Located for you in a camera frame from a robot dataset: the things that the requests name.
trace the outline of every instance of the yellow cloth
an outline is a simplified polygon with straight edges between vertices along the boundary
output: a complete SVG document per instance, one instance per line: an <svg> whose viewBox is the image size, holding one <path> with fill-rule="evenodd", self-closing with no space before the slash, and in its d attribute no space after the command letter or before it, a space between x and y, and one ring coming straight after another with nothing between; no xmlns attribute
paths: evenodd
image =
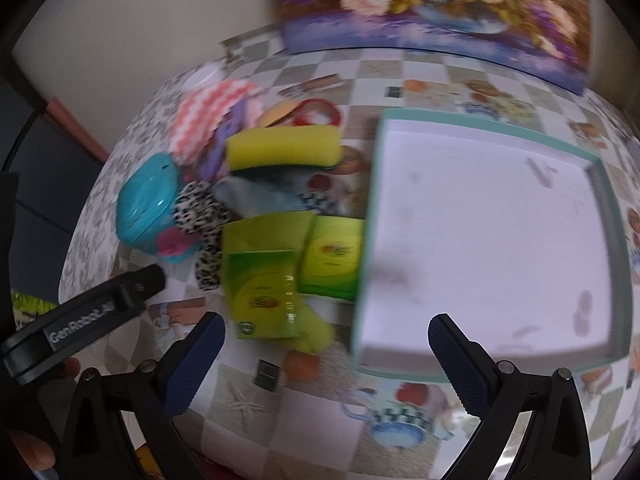
<svg viewBox="0 0 640 480"><path fill-rule="evenodd" d="M226 140L231 171L282 165L332 168L341 158L340 130L328 124L253 128Z"/></svg>
<svg viewBox="0 0 640 480"><path fill-rule="evenodd" d="M298 352L318 355L335 339L334 327L306 303L298 306L296 323L300 331L299 337L270 339L270 341Z"/></svg>

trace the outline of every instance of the starfish print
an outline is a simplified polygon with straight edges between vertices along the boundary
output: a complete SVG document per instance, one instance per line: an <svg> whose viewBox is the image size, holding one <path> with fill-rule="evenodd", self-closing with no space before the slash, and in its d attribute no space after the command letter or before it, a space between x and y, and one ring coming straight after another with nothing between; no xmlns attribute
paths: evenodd
<svg viewBox="0 0 640 480"><path fill-rule="evenodd" d="M249 395L242 393L238 387L231 383L231 381L227 382L226 386L228 387L231 396L235 399L235 402L230 402L227 407L232 412L240 412L242 430L245 433L248 433L252 415L259 412L270 412L271 408L252 402L251 399L249 399Z"/></svg>
<svg viewBox="0 0 640 480"><path fill-rule="evenodd" d="M375 74L377 77L386 78L391 75L392 70L386 66L373 65L370 67L369 72L371 75Z"/></svg>

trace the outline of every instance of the orange striped cloth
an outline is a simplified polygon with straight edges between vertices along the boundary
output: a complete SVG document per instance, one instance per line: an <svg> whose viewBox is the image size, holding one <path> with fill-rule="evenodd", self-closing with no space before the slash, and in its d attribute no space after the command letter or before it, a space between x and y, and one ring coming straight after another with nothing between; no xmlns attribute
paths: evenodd
<svg viewBox="0 0 640 480"><path fill-rule="evenodd" d="M229 110L244 96L258 92L258 85L244 79L225 79L188 94L169 130L169 152L174 161L179 166L196 162Z"/></svg>

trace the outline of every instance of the dark cabinet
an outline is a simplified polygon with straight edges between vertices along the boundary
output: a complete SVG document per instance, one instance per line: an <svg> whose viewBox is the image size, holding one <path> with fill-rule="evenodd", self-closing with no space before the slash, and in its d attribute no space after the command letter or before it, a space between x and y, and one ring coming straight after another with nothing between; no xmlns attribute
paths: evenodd
<svg viewBox="0 0 640 480"><path fill-rule="evenodd" d="M38 117L9 169L20 174L18 200L72 234L101 166L66 132Z"/></svg>
<svg viewBox="0 0 640 480"><path fill-rule="evenodd" d="M0 165L32 112L33 107L0 77Z"/></svg>
<svg viewBox="0 0 640 480"><path fill-rule="evenodd" d="M58 283L71 236L17 205L9 251L11 287L42 300L58 302Z"/></svg>
<svg viewBox="0 0 640 480"><path fill-rule="evenodd" d="M57 303L71 235L102 165L16 89L0 76L0 165L19 174L11 287Z"/></svg>

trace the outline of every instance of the teal plastic container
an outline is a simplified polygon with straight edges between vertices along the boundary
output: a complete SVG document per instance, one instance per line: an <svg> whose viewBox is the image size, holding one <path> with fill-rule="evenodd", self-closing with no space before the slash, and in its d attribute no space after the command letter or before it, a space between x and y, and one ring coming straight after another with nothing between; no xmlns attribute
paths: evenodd
<svg viewBox="0 0 640 480"><path fill-rule="evenodd" d="M172 264L200 247L199 235L187 235L174 223L174 206L184 186L168 153L151 156L124 183L116 203L116 233L120 240Z"/></svg>

